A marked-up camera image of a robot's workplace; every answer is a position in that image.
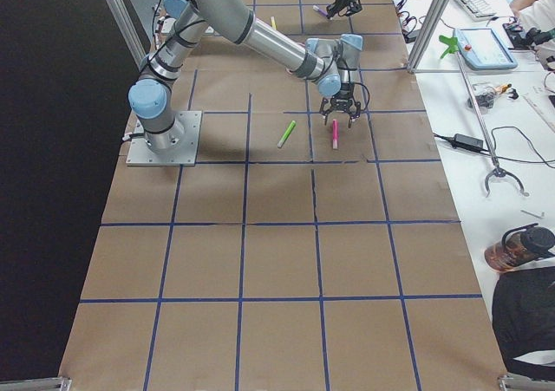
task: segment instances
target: white keyboard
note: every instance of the white keyboard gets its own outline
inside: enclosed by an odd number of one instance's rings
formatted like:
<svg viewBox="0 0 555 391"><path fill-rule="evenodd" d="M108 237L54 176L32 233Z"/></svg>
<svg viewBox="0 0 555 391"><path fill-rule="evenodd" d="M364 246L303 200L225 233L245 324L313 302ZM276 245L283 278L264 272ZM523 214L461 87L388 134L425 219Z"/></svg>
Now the white keyboard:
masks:
<svg viewBox="0 0 555 391"><path fill-rule="evenodd" d="M455 0L474 21L486 21L495 15L486 0Z"/></svg>

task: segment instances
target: green marker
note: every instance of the green marker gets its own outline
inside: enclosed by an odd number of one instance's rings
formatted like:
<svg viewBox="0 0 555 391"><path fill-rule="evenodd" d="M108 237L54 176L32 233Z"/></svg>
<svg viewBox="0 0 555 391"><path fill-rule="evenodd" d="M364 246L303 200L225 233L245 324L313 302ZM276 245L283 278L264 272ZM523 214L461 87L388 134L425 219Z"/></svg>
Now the green marker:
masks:
<svg viewBox="0 0 555 391"><path fill-rule="evenodd" d="M287 127L287 129L284 132L284 135L281 137L281 140L278 142L277 148L281 148L281 147L284 146L285 142L287 141L287 139L291 135L291 131L293 131L293 128L295 128L296 124L297 124L296 121L291 121L291 124L289 124L289 126Z"/></svg>

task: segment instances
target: green clamp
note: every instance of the green clamp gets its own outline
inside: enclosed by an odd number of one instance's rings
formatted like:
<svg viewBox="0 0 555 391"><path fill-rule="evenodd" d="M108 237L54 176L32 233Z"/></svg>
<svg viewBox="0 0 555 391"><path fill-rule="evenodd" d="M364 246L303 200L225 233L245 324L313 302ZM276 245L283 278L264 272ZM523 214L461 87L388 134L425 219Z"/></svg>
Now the green clamp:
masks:
<svg viewBox="0 0 555 391"><path fill-rule="evenodd" d="M447 45L447 49L443 52L440 59L445 57L447 54L453 55L459 51L459 39L457 37L440 36L440 42Z"/></svg>

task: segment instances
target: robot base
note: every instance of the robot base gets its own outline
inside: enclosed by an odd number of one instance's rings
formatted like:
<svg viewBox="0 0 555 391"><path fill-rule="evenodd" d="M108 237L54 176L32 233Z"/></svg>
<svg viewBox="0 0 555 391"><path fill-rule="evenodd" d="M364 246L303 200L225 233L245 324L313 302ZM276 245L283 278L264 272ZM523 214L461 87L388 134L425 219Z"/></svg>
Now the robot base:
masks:
<svg viewBox="0 0 555 391"><path fill-rule="evenodd" d="M150 149L144 138L133 138L127 155L128 166L194 166L199 149L200 122L202 111L177 111L175 120L181 122L185 128L185 135L175 147L156 153ZM144 132L140 122L137 122L134 133Z"/></svg>

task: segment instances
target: black lid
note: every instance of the black lid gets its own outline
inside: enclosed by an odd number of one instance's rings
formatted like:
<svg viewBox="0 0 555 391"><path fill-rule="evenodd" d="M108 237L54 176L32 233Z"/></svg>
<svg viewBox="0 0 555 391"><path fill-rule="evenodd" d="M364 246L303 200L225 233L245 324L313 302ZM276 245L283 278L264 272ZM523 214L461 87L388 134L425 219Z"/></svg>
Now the black lid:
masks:
<svg viewBox="0 0 555 391"><path fill-rule="evenodd" d="M549 229L534 226L520 235L520 242L529 251L543 253L555 245L555 235Z"/></svg>

